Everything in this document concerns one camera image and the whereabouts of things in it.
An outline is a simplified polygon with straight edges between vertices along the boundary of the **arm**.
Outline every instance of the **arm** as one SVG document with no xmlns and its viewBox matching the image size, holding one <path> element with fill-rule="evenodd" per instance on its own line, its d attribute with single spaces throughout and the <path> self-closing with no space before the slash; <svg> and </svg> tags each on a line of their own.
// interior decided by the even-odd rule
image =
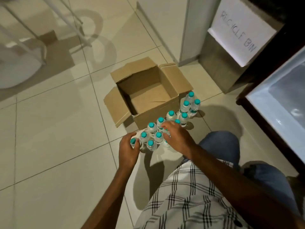
<svg viewBox="0 0 305 229">
<path fill-rule="evenodd" d="M 126 184 L 140 153 L 139 139 L 137 139 L 134 149 L 130 145 L 130 139 L 135 134 L 132 132 L 122 138 L 119 149 L 119 168 L 108 189 L 81 229 L 112 229 L 116 227 Z"/>
<path fill-rule="evenodd" d="M 302 219 L 271 198 L 252 181 L 220 162 L 200 146 L 179 124 L 167 121 L 164 138 L 214 183 L 237 212 L 254 228 L 305 228 Z"/>
</svg>

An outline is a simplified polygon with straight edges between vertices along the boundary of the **shirt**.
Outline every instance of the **shirt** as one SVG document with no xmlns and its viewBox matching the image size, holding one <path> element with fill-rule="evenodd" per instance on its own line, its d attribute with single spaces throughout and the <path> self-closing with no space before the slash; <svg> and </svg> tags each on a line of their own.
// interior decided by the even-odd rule
<svg viewBox="0 0 305 229">
<path fill-rule="evenodd" d="M 170 174 L 143 209 L 134 228 L 251 228 L 193 162 Z"/>
</svg>

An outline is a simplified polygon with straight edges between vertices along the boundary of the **clear plastic bottle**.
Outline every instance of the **clear plastic bottle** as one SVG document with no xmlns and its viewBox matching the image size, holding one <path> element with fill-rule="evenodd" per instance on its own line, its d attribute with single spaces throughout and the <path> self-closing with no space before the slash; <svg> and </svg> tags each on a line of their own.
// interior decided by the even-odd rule
<svg viewBox="0 0 305 229">
<path fill-rule="evenodd" d="M 170 148 L 171 147 L 170 144 L 166 140 L 164 140 L 163 145 L 166 148 Z"/>
<path fill-rule="evenodd" d="M 177 115 L 174 111 L 169 111 L 167 114 L 166 114 L 166 120 L 167 121 L 174 121 L 177 119 Z"/>
<path fill-rule="evenodd" d="M 183 112 L 180 116 L 179 116 L 179 120 L 181 122 L 181 127 L 185 127 L 186 124 L 188 123 L 188 119 L 189 116 L 186 112 Z"/>
<path fill-rule="evenodd" d="M 161 127 L 161 124 L 163 124 L 166 120 L 163 117 L 159 117 L 157 119 L 157 126 L 158 126 L 158 131 L 162 132 L 163 128 Z"/>
<path fill-rule="evenodd" d="M 185 100 L 180 106 L 180 113 L 183 113 L 183 112 L 188 113 L 189 109 L 190 109 L 190 102 Z"/>
<path fill-rule="evenodd" d="M 164 137 L 161 132 L 157 132 L 154 137 L 155 142 L 159 145 L 164 141 Z"/>
<path fill-rule="evenodd" d="M 189 111 L 189 116 L 194 116 L 196 115 L 198 109 L 200 108 L 200 100 L 196 99 L 194 100 L 193 103 L 191 103 L 190 111 Z"/>
<path fill-rule="evenodd" d="M 181 124 L 179 119 L 176 119 L 175 122 L 178 123 L 178 124 Z"/>
<path fill-rule="evenodd" d="M 146 144 L 150 138 L 149 138 L 149 135 L 147 134 L 147 132 L 142 132 L 141 135 L 140 135 L 140 140 Z"/>
<path fill-rule="evenodd" d="M 194 102 L 195 96 L 193 92 L 189 92 L 184 100 L 187 100 L 190 104 Z"/>
<path fill-rule="evenodd" d="M 130 145 L 134 148 L 135 147 L 135 141 L 136 141 L 136 138 L 134 137 L 134 138 L 132 138 L 131 140 L 130 140 Z M 141 140 L 139 140 L 139 142 L 140 142 L 140 149 L 141 148 L 143 148 L 143 142 L 141 141 Z"/>
<path fill-rule="evenodd" d="M 149 140 L 148 142 L 147 142 L 147 148 L 150 150 L 150 151 L 154 151 L 154 150 L 156 150 L 157 148 L 158 148 L 158 146 L 157 146 L 157 144 L 156 144 L 156 142 L 154 142 L 153 140 Z"/>
<path fill-rule="evenodd" d="M 157 131 L 157 125 L 153 122 L 150 122 L 147 126 L 147 132 L 150 134 L 150 137 L 153 138 Z"/>
<path fill-rule="evenodd" d="M 167 129 L 163 129 L 163 132 L 170 136 L 170 131 L 168 131 Z"/>
</svg>

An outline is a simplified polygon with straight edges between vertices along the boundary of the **open cardboard box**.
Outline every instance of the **open cardboard box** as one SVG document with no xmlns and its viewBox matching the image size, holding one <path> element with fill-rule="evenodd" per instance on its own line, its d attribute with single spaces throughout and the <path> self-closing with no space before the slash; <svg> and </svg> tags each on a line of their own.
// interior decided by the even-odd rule
<svg viewBox="0 0 305 229">
<path fill-rule="evenodd" d="M 193 89 L 174 63 L 158 66 L 149 57 L 127 63 L 110 73 L 116 82 L 104 99 L 118 127 L 130 116 L 139 129 L 179 111 L 180 99 Z"/>
</svg>

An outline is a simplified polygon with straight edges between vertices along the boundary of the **paper sign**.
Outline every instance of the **paper sign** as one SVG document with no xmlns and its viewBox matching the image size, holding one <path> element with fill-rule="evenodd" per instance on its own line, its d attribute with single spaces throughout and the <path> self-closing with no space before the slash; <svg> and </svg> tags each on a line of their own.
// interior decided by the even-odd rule
<svg viewBox="0 0 305 229">
<path fill-rule="evenodd" d="M 221 0 L 208 32 L 244 67 L 276 30 L 241 0 Z"/>
</svg>

